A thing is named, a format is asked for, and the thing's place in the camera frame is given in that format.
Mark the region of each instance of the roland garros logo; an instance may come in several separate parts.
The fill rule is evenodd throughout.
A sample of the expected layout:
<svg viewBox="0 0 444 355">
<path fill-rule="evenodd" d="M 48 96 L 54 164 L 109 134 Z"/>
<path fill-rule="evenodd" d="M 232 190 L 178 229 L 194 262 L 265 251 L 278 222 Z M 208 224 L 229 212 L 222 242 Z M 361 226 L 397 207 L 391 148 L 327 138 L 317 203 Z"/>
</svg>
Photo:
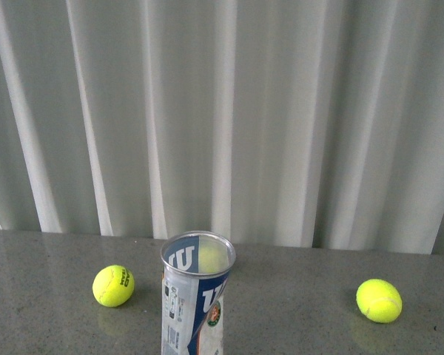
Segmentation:
<svg viewBox="0 0 444 355">
<path fill-rule="evenodd" d="M 209 327 L 215 327 L 217 323 L 219 323 L 219 319 L 221 318 L 222 308 L 219 301 L 217 301 L 212 309 L 210 310 L 207 316 L 207 324 Z"/>
</svg>

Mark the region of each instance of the table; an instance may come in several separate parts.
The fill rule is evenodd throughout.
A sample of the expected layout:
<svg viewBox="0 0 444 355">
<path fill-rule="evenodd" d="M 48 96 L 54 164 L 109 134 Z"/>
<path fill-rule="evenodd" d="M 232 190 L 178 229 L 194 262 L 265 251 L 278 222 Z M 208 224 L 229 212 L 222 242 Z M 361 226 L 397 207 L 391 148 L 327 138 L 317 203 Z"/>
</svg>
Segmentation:
<svg viewBox="0 0 444 355">
<path fill-rule="evenodd" d="M 161 240 L 0 231 L 0 354 L 159 354 Z M 224 296 L 224 352 L 444 354 L 444 256 L 235 245 Z M 93 298 L 97 272 L 122 264 L 135 293 Z M 396 322 L 367 320 L 362 281 L 403 297 Z"/>
</svg>

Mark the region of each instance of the barcode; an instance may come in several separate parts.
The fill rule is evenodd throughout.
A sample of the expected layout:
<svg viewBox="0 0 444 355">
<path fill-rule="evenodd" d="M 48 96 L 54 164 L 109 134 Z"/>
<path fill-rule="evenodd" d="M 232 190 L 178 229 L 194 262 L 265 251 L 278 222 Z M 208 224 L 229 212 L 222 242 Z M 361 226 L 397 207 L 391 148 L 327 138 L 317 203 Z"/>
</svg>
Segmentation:
<svg viewBox="0 0 444 355">
<path fill-rule="evenodd" d="M 174 345 L 176 349 L 179 348 L 179 332 L 176 331 L 174 328 L 171 328 L 169 325 L 166 339 L 168 344 Z"/>
<path fill-rule="evenodd" d="M 171 348 L 171 345 L 169 345 L 167 342 L 164 342 L 164 355 L 178 355 L 178 352 Z"/>
<path fill-rule="evenodd" d="M 173 328 L 169 329 L 169 343 L 170 344 L 176 343 L 176 331 Z"/>
</svg>

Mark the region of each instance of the logo on tennis ball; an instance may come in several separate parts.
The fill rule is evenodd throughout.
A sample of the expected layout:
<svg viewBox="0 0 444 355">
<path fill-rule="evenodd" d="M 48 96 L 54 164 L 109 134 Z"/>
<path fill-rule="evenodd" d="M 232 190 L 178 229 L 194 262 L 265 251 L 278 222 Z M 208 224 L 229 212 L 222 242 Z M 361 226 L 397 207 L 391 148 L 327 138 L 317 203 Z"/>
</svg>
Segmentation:
<svg viewBox="0 0 444 355">
<path fill-rule="evenodd" d="M 211 311 L 209 312 L 209 316 L 207 319 L 207 324 L 209 327 L 215 327 L 217 323 L 219 323 L 219 319 L 221 318 L 222 308 L 219 301 L 214 304 Z"/>
<path fill-rule="evenodd" d="M 130 282 L 130 272 L 125 268 L 121 269 L 120 285 L 128 287 L 129 282 Z"/>
</svg>

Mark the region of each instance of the w logo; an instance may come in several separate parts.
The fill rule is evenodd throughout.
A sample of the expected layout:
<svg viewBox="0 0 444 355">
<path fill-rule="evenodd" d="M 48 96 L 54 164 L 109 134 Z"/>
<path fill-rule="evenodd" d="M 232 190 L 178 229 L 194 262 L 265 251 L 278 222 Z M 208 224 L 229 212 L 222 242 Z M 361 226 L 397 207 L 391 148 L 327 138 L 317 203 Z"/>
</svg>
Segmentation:
<svg viewBox="0 0 444 355">
<path fill-rule="evenodd" d="M 194 246 L 188 246 L 180 249 L 169 256 L 169 264 L 178 270 L 186 271 L 192 265 L 192 252 L 195 250 Z"/>
</svg>

